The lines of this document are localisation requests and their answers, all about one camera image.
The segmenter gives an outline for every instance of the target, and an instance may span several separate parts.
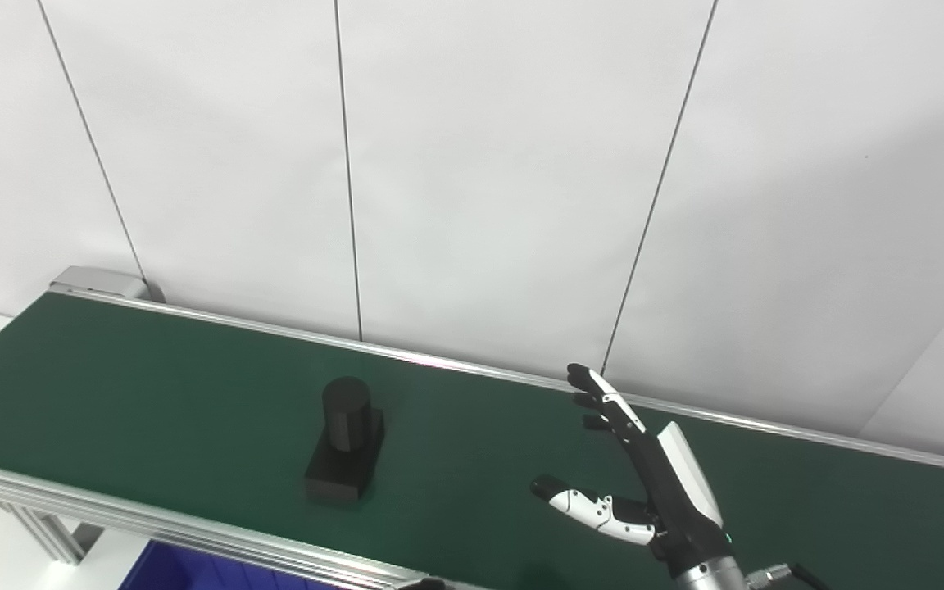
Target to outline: black fingertip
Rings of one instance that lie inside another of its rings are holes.
[[[546,502],[553,499],[556,494],[566,492],[567,489],[570,489],[569,485],[551,475],[539,475],[531,482],[531,493]]]

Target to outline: wall panel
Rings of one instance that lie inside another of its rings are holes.
[[[368,340],[599,363],[710,2],[341,2]]]
[[[607,376],[858,433],[944,325],[944,2],[720,1]]]
[[[46,0],[168,302],[356,336],[330,0]]]
[[[67,266],[136,273],[38,3],[0,2],[0,314]]]

